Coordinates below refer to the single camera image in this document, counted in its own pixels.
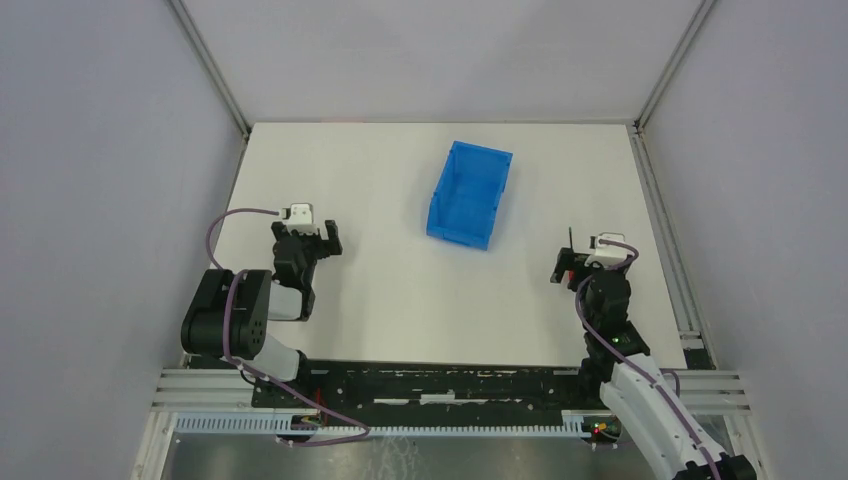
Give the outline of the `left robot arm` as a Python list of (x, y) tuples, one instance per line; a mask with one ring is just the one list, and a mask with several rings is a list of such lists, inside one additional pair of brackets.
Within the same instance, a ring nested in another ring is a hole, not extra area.
[(183, 350), (226, 359), (228, 345), (231, 358), (266, 382), (274, 377), (307, 384), (306, 355), (272, 339), (268, 323), (310, 318), (317, 263), (343, 252), (336, 222), (327, 220), (324, 225), (326, 237), (315, 225), (274, 222), (271, 270), (248, 270), (241, 277), (227, 269), (206, 270), (181, 325)]

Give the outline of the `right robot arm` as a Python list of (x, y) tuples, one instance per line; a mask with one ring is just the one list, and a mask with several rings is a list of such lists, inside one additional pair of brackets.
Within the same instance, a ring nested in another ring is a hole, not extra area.
[(658, 479), (754, 479), (743, 455), (731, 455), (695, 420), (665, 380), (630, 321), (627, 278), (638, 250), (597, 239), (590, 253), (559, 250), (551, 282), (566, 283), (585, 334), (582, 391), (620, 421)]

